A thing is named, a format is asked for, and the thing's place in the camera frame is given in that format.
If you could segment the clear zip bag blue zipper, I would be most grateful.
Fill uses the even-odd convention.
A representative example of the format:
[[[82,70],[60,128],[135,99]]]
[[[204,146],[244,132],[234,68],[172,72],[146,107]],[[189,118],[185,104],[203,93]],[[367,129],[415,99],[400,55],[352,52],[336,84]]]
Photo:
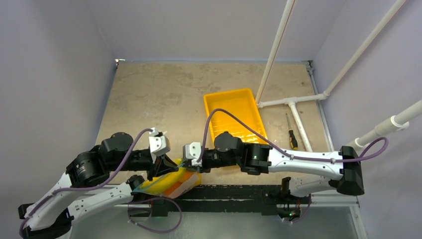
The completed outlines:
[[[177,172],[154,177],[152,181],[145,181],[136,187],[133,193],[176,199],[201,184],[202,175],[200,173],[182,167],[182,159],[180,158],[176,160],[176,164],[179,167]]]

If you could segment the yellow banana bunch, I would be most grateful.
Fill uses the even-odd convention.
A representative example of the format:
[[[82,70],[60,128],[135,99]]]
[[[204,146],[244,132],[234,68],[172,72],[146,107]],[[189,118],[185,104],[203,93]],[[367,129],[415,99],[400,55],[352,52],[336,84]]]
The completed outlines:
[[[177,172],[168,173],[160,177],[155,177],[152,181],[143,182],[139,187],[137,187],[133,191],[137,193],[145,193],[155,196],[163,195],[168,188],[170,188],[176,182],[181,180],[184,174],[186,173],[185,168],[180,169],[182,167],[181,165],[183,164],[181,158],[176,159],[176,164],[179,167],[179,170]]]

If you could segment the orange fruit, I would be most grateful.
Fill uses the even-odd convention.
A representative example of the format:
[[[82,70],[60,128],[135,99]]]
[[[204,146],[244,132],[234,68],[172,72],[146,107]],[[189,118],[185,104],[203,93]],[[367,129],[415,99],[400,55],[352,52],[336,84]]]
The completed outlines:
[[[164,192],[164,196],[171,199],[176,199],[179,196],[192,190],[194,187],[200,185],[202,177],[199,174],[192,174],[185,180],[178,181]]]

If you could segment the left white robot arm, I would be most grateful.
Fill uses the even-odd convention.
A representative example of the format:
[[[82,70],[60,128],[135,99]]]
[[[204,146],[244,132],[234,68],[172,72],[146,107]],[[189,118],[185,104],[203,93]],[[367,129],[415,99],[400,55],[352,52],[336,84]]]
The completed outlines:
[[[148,190],[143,187],[146,182],[179,169],[167,156],[167,138],[155,129],[146,132],[151,139],[147,149],[135,150],[137,138],[118,132],[80,153],[42,199],[19,206],[20,236],[56,239],[68,235],[84,217],[119,204],[144,203],[148,199]],[[105,192],[82,198],[84,193],[108,184],[120,171],[145,171],[147,176],[133,175]]]

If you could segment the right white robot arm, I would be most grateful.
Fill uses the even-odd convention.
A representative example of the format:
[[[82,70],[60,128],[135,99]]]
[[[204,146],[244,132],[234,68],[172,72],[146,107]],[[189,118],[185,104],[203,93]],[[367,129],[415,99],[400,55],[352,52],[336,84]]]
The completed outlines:
[[[287,203],[333,189],[349,196],[365,193],[361,164],[356,151],[350,146],[325,153],[292,151],[276,149],[268,144],[242,142],[226,131],[214,140],[214,149],[203,147],[192,155],[191,165],[201,173],[235,165],[249,175],[305,173],[303,178],[282,179],[279,195]]]

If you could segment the yellow plastic tray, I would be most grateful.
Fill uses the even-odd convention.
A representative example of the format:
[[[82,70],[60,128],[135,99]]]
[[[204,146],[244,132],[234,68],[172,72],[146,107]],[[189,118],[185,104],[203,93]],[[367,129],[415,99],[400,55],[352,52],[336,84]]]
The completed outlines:
[[[267,137],[255,97],[250,88],[206,94],[204,95],[204,104],[208,116],[215,109],[226,110],[264,138]],[[216,112],[211,118],[209,126],[212,141],[225,131],[246,143],[267,143],[229,115]]]

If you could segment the black yellow screwdriver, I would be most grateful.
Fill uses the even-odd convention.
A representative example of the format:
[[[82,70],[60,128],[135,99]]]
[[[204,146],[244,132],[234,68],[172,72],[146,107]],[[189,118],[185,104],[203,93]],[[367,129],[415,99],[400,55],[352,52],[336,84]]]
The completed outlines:
[[[298,149],[298,142],[296,140],[296,137],[294,135],[293,128],[291,127],[291,122],[289,119],[288,114],[286,114],[287,124],[288,124],[288,133],[289,133],[289,142],[292,150]]]

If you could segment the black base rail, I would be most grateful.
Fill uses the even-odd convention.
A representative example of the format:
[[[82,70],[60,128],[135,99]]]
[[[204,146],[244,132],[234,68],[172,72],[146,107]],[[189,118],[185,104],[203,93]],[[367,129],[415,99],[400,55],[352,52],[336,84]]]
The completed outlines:
[[[290,195],[290,177],[280,185],[200,185],[171,202],[136,193],[130,209],[146,209],[153,217],[166,217],[169,212],[193,213],[259,213],[292,220],[309,206],[310,196]]]

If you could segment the aluminium frame rail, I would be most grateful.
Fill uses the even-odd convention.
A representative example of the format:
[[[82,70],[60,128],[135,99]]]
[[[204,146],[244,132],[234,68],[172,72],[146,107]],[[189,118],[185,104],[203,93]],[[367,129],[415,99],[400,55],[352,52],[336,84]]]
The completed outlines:
[[[310,81],[312,84],[313,92],[317,95],[318,90],[316,87],[316,83],[314,80],[314,67],[313,61],[303,61],[304,65],[306,66],[307,72],[310,76]],[[333,142],[331,139],[331,135],[328,129],[328,125],[326,122],[326,118],[324,115],[324,111],[322,109],[322,105],[319,101],[316,103],[318,107],[318,112],[322,121],[323,129],[324,129],[324,136],[326,139],[326,144],[329,149],[334,149]],[[337,193],[335,190],[330,191],[323,191],[319,193],[315,193],[312,195],[312,205],[311,208],[324,208],[324,209],[331,209],[334,212],[334,209],[340,210],[343,214],[340,215],[339,219],[345,218],[345,223],[341,224],[340,226],[336,226],[333,228],[335,233],[340,233],[341,235],[345,235],[345,238],[352,238],[352,239],[367,239],[367,233],[365,227],[363,225],[363,221],[361,219],[359,201],[356,196],[346,196]],[[333,217],[333,222],[339,222],[340,220]]]

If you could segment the white pvc pipe frame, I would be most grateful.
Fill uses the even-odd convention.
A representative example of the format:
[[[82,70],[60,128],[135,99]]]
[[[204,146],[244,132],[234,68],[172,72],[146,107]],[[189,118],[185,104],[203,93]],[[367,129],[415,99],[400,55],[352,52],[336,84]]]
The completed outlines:
[[[288,45],[304,40],[299,24],[312,27],[321,47],[313,59],[321,93],[340,73],[392,0],[299,2],[288,25]],[[386,25],[321,105],[338,148],[422,98],[422,3],[409,0]]]

